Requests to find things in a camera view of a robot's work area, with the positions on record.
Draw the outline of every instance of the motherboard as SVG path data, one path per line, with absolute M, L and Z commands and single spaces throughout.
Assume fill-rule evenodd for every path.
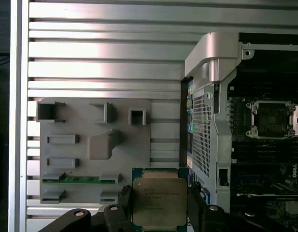
M 230 213 L 252 208 L 298 232 L 298 54 L 294 59 L 289 52 L 257 51 L 237 67 L 224 97 L 231 130 Z M 189 164 L 190 144 L 187 151 Z M 198 183 L 209 203 L 206 183 L 188 166 L 189 183 Z

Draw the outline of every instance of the dell logo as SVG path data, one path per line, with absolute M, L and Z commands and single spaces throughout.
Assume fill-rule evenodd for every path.
M 293 165 L 293 178 L 297 178 L 297 165 Z

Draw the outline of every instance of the perforated metal panel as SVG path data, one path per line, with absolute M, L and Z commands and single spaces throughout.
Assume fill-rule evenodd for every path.
M 194 99 L 193 163 L 209 177 L 210 172 L 211 106 L 204 103 L 204 95 Z

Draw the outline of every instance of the cable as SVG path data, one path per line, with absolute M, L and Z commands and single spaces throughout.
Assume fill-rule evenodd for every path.
M 277 139 L 277 141 L 274 142 L 274 143 L 264 144 L 264 145 L 262 145 L 262 146 L 277 145 L 277 144 L 280 144 L 280 143 L 282 143 L 282 142 L 284 142 L 284 141 L 288 141 L 288 140 L 293 139 L 293 138 L 297 138 L 297 137 L 296 137 L 296 136 L 284 137 L 284 138 L 282 138 L 282 139 Z
M 6 57 L 6 58 L 3 58 L 3 59 L 0 59 L 0 62 L 2 62 L 2 61 L 5 61 L 5 60 L 7 60 L 7 59 L 9 59 L 9 57 Z
M 2 65 L 4 65 L 4 64 L 7 64 L 7 63 L 9 63 L 9 61 L 6 61 L 5 63 L 0 64 L 0 66 L 2 66 Z

